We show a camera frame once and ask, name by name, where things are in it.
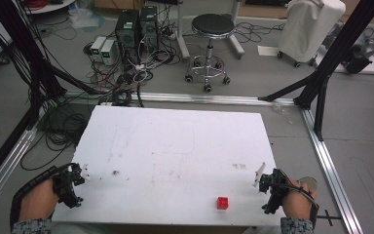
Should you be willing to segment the clear plastic bag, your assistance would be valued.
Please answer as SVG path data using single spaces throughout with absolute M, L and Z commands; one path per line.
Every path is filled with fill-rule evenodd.
M 101 27 L 104 18 L 90 9 L 71 9 L 68 11 L 71 25 L 75 29 Z

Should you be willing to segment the person's left hand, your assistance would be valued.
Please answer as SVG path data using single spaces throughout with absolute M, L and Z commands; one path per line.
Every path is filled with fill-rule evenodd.
M 53 190 L 53 180 L 47 179 L 32 188 L 21 200 L 19 221 L 48 218 L 59 197 Z

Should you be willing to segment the large black computer tower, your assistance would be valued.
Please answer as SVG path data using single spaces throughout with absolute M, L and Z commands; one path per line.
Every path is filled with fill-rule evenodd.
M 140 41 L 139 12 L 133 9 L 124 9 L 119 14 L 115 26 L 115 34 L 123 63 L 139 64 L 137 48 Z

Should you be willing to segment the person's right patterned sleeve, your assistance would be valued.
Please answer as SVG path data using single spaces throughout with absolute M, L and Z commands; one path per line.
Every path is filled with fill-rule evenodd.
M 314 234 L 314 227 L 310 220 L 296 217 L 282 217 L 280 230 L 281 234 Z

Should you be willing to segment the black round stool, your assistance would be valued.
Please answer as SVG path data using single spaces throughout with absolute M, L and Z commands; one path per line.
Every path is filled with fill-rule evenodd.
M 210 78 L 222 76 L 222 82 L 229 84 L 230 77 L 225 70 L 225 63 L 222 58 L 213 54 L 213 41 L 226 39 L 235 32 L 234 23 L 221 15 L 204 14 L 193 18 L 192 30 L 199 36 L 208 39 L 206 53 L 204 55 L 194 56 L 187 68 L 184 80 L 191 83 L 195 77 L 204 79 L 204 91 L 209 93 L 212 90 L 208 83 Z

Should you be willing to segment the white covered cart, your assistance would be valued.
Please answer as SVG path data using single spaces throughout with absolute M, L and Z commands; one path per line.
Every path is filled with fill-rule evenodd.
M 346 5 L 341 0 L 291 0 L 287 4 L 278 57 L 290 57 L 296 67 L 311 61 L 345 11 Z

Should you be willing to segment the long aluminium floor rail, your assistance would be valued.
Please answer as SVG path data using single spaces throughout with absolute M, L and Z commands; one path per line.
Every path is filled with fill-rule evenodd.
M 132 94 L 131 98 L 149 102 L 176 102 L 194 104 L 217 104 L 217 105 L 239 105 L 239 106 L 294 106 L 291 98 L 277 98 L 273 101 L 261 100 L 258 97 L 234 97 L 214 95 L 187 95 L 187 94 L 165 94 L 165 93 L 140 93 Z

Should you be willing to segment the slim black computer tower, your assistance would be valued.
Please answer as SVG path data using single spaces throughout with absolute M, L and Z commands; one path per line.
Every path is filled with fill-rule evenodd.
M 157 13 L 156 6 L 144 6 L 140 11 L 141 42 L 149 53 L 159 49 Z

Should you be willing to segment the white table leg frame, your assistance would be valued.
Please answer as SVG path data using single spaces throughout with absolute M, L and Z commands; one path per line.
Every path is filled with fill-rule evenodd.
M 232 22 L 236 22 L 238 15 L 239 15 L 239 9 L 240 5 L 242 3 L 242 0 L 233 0 L 233 7 L 232 7 L 232 14 L 231 14 L 231 20 Z M 183 60 L 187 60 L 190 58 L 190 53 L 187 49 L 187 45 L 183 38 L 183 0 L 176 0 L 177 4 L 177 22 L 176 22 L 176 32 L 175 32 L 175 38 L 180 50 L 180 53 L 182 55 Z M 244 49 L 242 45 L 239 43 L 238 39 L 234 34 L 228 37 L 231 45 L 235 49 L 235 52 L 238 55 L 238 59 L 241 59 L 244 55 Z

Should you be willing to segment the person's left patterned sleeve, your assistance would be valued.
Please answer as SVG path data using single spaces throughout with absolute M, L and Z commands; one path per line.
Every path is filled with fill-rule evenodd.
M 35 218 L 16 222 L 11 234 L 51 234 L 52 221 L 47 218 Z

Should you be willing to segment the black diagonal brace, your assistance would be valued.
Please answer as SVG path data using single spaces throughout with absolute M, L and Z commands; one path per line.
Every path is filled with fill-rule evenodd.
M 263 100 L 263 101 L 268 101 L 268 102 L 271 102 L 273 100 L 276 100 L 277 98 L 281 98 L 283 97 L 284 95 L 287 95 L 289 93 L 292 93 L 298 89 L 300 89 L 301 87 L 304 87 L 304 86 L 307 86 L 314 78 L 316 77 L 316 74 L 315 73 L 312 73 L 311 75 L 305 77 L 304 79 L 296 82 L 296 83 L 293 83 L 275 93 L 272 93 L 270 95 L 267 95 L 265 97 L 260 97 L 259 100 Z

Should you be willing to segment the black device on board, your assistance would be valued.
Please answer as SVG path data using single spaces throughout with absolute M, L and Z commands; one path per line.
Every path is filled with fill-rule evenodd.
M 342 65 L 351 74 L 358 74 L 368 64 L 374 55 L 374 39 L 361 33 L 345 55 Z

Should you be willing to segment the person's patterned sleeve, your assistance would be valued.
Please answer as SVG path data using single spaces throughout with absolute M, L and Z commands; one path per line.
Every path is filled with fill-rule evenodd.
M 51 234 L 52 221 L 47 218 L 35 218 L 16 222 L 11 234 Z
M 314 234 L 314 227 L 310 220 L 296 217 L 282 217 L 280 230 L 281 234 Z

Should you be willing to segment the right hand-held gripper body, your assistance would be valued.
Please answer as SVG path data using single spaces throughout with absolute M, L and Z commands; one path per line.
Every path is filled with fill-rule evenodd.
M 262 206 L 262 210 L 266 215 L 273 215 L 288 193 L 287 175 L 280 169 L 273 169 L 270 175 L 263 174 L 259 181 L 259 191 L 271 193 L 268 202 Z

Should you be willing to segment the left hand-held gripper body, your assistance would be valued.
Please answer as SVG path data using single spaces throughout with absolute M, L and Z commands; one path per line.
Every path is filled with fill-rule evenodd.
M 59 198 L 60 203 L 64 203 L 72 209 L 80 207 L 83 198 L 75 194 L 74 187 L 81 185 L 85 179 L 81 176 L 82 169 L 77 163 L 69 163 L 56 169 L 53 175 L 53 191 Z

